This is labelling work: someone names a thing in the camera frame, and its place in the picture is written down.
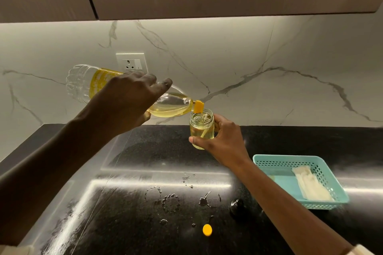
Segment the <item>bottle label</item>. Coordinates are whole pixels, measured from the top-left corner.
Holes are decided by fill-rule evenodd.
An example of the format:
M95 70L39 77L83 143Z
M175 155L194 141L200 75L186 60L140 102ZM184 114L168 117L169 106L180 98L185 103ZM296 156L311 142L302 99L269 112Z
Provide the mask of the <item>bottle label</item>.
M100 91L109 80L113 77L119 76L122 73L108 70L108 69L99 69L94 73L92 80L90 81L89 87L89 98L93 98L93 96Z

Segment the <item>hand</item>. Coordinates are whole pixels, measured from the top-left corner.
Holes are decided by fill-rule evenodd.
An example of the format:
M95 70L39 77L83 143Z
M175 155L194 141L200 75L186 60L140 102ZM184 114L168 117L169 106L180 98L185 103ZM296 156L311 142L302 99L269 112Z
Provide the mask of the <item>hand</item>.
M237 124L219 114L214 114L214 128L218 132L215 138L191 136L189 142L204 148L228 168L249 159L241 128Z
M153 74L142 71L112 78L101 89L77 118L85 118L93 131L100 131L110 139L127 132L150 119L146 110L172 85L167 78L156 83Z

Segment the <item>power socket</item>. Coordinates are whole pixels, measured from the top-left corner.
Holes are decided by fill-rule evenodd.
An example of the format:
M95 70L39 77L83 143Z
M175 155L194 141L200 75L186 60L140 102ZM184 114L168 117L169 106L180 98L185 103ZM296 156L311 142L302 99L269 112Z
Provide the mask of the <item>power socket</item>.
M116 54L116 58L118 70L122 73L135 70L148 72L145 54Z

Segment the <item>black knob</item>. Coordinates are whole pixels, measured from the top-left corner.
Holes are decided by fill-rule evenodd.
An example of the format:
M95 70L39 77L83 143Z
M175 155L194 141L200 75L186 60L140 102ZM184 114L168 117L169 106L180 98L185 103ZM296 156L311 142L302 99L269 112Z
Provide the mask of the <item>black knob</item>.
M241 217L246 214L246 208L242 199L233 199L229 205L229 211L234 217Z

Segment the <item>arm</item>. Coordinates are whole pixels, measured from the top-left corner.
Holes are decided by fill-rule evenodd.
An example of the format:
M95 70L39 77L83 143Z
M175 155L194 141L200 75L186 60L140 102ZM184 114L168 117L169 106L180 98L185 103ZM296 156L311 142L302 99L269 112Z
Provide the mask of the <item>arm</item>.
M247 187L296 255L345 255L353 246L263 173L249 158L238 125L214 115L214 139L190 137Z
M70 177L109 140L150 118L171 86L142 72L113 78L76 118L0 177L0 245L18 245Z

